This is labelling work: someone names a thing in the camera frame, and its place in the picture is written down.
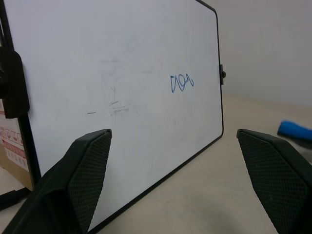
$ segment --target whiteboard clip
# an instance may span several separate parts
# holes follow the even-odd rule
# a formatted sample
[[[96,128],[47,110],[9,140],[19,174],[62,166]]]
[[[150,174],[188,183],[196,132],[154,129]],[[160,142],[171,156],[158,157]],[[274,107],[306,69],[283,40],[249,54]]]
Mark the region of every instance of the whiteboard clip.
[[[21,58],[12,49],[0,47],[0,98],[6,118],[17,118],[29,111],[29,100]]]
[[[220,65],[220,83],[223,84],[223,79],[226,77],[226,72],[223,70],[223,64]]]

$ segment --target whiteboard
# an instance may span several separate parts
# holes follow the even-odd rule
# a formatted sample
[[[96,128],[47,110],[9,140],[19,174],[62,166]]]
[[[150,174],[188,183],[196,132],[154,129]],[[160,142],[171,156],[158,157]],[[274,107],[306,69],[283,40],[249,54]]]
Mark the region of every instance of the whiteboard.
[[[196,0],[5,0],[41,174],[111,128],[90,229],[223,132],[217,18]]]

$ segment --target blue object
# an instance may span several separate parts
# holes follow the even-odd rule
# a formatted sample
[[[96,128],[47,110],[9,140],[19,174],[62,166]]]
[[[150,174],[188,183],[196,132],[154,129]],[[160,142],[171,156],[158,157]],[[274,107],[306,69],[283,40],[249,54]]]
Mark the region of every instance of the blue object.
[[[312,141],[312,130],[291,121],[282,121],[278,128],[279,135]]]

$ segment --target beige table surface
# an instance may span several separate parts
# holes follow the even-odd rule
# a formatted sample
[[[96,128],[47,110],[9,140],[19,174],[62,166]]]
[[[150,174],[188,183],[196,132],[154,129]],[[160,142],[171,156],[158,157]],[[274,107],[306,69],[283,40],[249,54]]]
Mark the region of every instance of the beige table surface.
[[[224,135],[218,142],[99,233],[276,234],[253,191],[236,132],[276,135],[284,119],[312,128],[312,107],[225,96],[223,111]],[[294,146],[312,161],[312,152]],[[20,206],[0,212],[0,232]]]

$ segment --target whiteboard frame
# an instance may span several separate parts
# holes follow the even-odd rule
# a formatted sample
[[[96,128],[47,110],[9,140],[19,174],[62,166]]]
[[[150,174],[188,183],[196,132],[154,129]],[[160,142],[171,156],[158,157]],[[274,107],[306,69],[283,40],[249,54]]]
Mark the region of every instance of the whiteboard frame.
[[[137,203],[140,199],[142,199],[144,196],[146,196],[149,192],[151,192],[153,189],[155,189],[158,185],[160,185],[162,182],[164,182],[166,179],[171,177],[174,173],[176,173],[178,170],[180,170],[182,167],[184,167],[186,164],[188,164],[190,161],[192,161],[194,158],[196,158],[198,155],[200,155],[203,151],[205,151],[207,148],[209,148],[211,145],[213,145],[216,141],[218,141],[223,136],[224,132],[224,122],[223,122],[223,103],[222,103],[222,76],[221,76],[221,70],[220,70],[220,47],[219,47],[219,26],[218,26],[218,16],[217,12],[214,8],[212,8],[210,5],[204,3],[202,0],[195,0],[202,4],[204,7],[207,7],[211,11],[215,13],[216,16],[216,27],[217,27],[217,43],[218,43],[218,59],[219,59],[219,77],[220,77],[220,98],[221,98],[221,116],[222,116],[222,133],[219,137],[217,137],[214,141],[209,143],[207,146],[205,146],[203,149],[198,151],[196,154],[194,154],[192,157],[190,157],[188,160],[186,160],[184,163],[176,167],[173,171],[168,173],[166,176],[164,176],[162,179],[160,179],[158,182],[153,184],[151,187],[149,187],[147,190],[145,190],[143,193],[138,195],[136,198],[134,198],[132,201],[124,205],[122,208],[120,208],[118,211],[116,211],[114,214],[109,216],[107,219],[102,221],[100,224],[95,226],[92,230],[90,230],[89,234],[95,234],[99,232],[101,229],[103,229],[107,224],[109,224],[111,221],[113,221],[115,218],[117,218],[120,214],[122,214],[124,211],[129,209],[132,205]],[[3,40],[5,43],[3,44],[4,47],[14,49],[13,41],[11,37],[11,32],[8,24],[8,19],[5,11],[4,6],[4,0],[0,0],[0,21],[2,26],[2,31],[0,32],[1,40]],[[27,162],[29,165],[29,172],[30,176],[33,182],[33,185],[35,186],[38,181],[41,179],[41,173],[40,168],[38,164],[36,149],[35,149],[35,143],[32,136],[31,126],[29,122],[29,117],[22,116],[18,118],[19,120],[19,127],[21,130],[22,140],[24,142],[25,146],[25,153]]]

